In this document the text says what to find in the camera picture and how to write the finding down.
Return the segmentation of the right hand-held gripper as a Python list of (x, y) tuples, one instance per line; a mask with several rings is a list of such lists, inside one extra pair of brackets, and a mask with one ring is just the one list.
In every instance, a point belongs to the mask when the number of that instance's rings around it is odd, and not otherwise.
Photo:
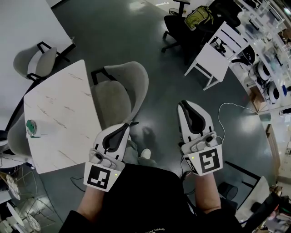
[(199, 105), (183, 100), (177, 107), (184, 145), (183, 158), (197, 176), (223, 168), (222, 145), (217, 142), (211, 116)]

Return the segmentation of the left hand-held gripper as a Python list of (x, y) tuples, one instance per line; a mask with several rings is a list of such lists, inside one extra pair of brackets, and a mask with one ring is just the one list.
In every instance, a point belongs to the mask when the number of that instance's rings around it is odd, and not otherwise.
[(123, 157), (130, 127), (127, 123), (116, 124), (101, 131), (90, 149), (85, 163), (83, 183), (108, 192), (125, 168)]

